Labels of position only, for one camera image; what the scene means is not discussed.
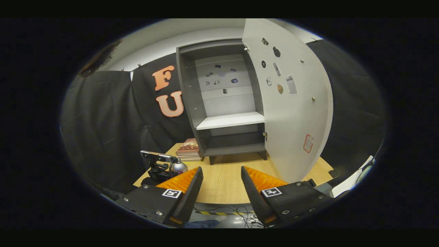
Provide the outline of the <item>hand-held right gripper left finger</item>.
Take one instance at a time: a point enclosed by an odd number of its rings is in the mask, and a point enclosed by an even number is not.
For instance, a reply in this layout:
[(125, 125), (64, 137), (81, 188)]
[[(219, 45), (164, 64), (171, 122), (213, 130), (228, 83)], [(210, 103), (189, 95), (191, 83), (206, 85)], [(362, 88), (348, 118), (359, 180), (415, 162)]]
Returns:
[(202, 167), (196, 167), (161, 184), (138, 187), (117, 203), (153, 223), (182, 227), (191, 217), (202, 182)]

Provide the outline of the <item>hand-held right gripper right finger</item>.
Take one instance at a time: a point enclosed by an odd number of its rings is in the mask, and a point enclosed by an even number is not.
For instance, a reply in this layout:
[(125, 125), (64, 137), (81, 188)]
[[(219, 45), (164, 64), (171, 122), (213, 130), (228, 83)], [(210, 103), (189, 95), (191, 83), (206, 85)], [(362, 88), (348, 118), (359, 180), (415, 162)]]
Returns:
[(328, 208), (335, 199), (316, 189), (312, 179), (287, 183), (242, 166), (241, 179), (257, 219), (264, 227), (289, 227)]

